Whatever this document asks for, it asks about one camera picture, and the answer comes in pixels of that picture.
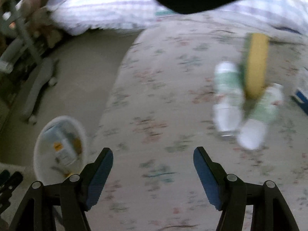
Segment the light blue carton box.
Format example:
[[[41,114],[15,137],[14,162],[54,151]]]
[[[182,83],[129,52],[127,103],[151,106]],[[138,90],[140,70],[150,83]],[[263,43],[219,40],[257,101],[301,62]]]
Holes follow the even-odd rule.
[[[69,132],[62,123],[52,125],[43,133],[43,140],[51,148],[60,164],[73,165],[81,153],[80,138]]]

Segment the white AD milk bottle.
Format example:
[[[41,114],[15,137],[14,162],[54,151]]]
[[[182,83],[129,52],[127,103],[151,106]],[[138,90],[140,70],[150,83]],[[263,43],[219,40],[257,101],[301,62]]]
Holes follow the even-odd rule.
[[[283,89],[283,85],[271,84],[264,90],[236,137],[242,148],[255,150],[264,143],[268,128],[277,118],[279,107],[284,102]]]

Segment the blue snack box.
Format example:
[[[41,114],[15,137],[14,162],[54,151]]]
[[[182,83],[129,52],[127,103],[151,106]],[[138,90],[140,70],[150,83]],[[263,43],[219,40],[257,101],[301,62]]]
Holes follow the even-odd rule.
[[[300,109],[308,115],[308,99],[307,96],[300,90],[295,89],[291,98],[295,101],[295,103],[300,107]]]

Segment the white round trash bin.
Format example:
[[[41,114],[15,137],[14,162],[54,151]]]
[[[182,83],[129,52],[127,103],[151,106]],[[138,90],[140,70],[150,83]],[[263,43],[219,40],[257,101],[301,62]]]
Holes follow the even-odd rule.
[[[69,132],[74,132],[81,142],[81,153],[78,160],[71,166],[65,167],[58,162],[54,151],[43,140],[43,133],[52,125],[62,123]],[[78,174],[88,163],[88,141],[85,128],[70,116],[59,116],[52,119],[41,130],[34,147],[33,169],[37,180],[45,185],[63,182],[70,175]]]

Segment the floral bed sheet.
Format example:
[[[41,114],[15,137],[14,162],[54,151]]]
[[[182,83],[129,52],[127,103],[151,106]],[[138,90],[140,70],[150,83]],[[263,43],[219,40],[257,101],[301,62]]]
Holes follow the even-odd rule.
[[[222,139],[212,117],[213,75],[239,63],[248,34],[269,36],[267,82],[285,101],[255,151]],[[99,202],[87,213],[92,230],[215,230],[220,213],[208,202],[193,164],[203,146],[243,181],[274,181],[300,230],[307,230],[307,115],[290,98],[307,64],[307,37],[226,12],[177,16],[145,30],[122,61],[92,142],[114,163]]]

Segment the grey office chair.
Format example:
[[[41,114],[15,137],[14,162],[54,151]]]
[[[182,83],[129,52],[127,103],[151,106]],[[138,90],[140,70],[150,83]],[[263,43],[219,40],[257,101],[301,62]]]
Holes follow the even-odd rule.
[[[22,122],[34,125],[43,91],[57,84],[55,71],[59,61],[42,58],[15,0],[6,0],[1,6],[1,33],[14,39],[1,55],[1,73],[10,74],[18,69],[26,73],[26,99],[19,117]]]

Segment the yellow green sponge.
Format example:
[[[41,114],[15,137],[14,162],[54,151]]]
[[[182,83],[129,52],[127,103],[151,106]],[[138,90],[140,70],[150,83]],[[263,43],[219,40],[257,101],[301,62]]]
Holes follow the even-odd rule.
[[[269,37],[262,33],[246,35],[240,62],[241,81],[249,99],[258,98],[265,89]]]

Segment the purple checkered white quilt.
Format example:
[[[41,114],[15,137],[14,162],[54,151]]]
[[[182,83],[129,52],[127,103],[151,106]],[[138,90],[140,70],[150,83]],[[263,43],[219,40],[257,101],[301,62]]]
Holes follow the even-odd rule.
[[[177,13],[155,0],[49,0],[55,24],[71,35],[88,29],[144,29]],[[307,34],[307,0],[239,0],[217,9],[256,18],[277,29]]]

